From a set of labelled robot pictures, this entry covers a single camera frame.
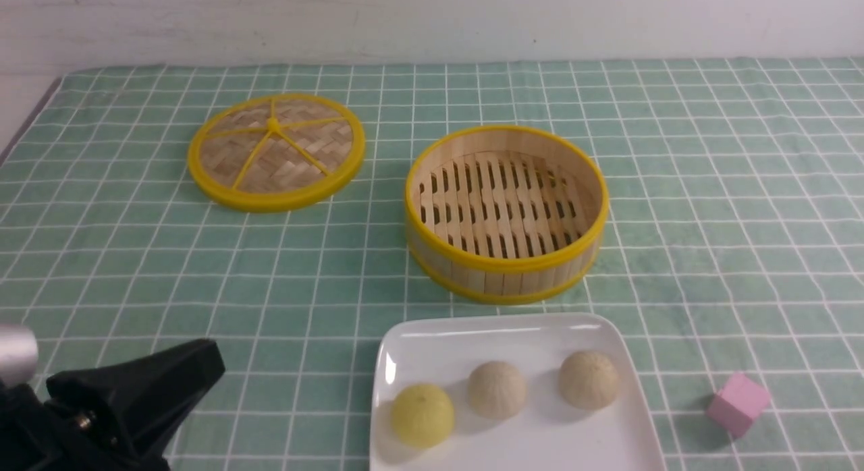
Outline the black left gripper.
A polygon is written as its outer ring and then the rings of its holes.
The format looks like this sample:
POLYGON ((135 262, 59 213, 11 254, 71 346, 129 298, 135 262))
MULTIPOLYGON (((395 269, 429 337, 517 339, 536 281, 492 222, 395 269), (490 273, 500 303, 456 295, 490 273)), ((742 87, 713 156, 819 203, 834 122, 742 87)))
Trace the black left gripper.
POLYGON ((63 370, 43 403, 2 386, 3 470, 167 470, 164 453, 225 373, 216 341, 195 339, 120 364, 63 370))

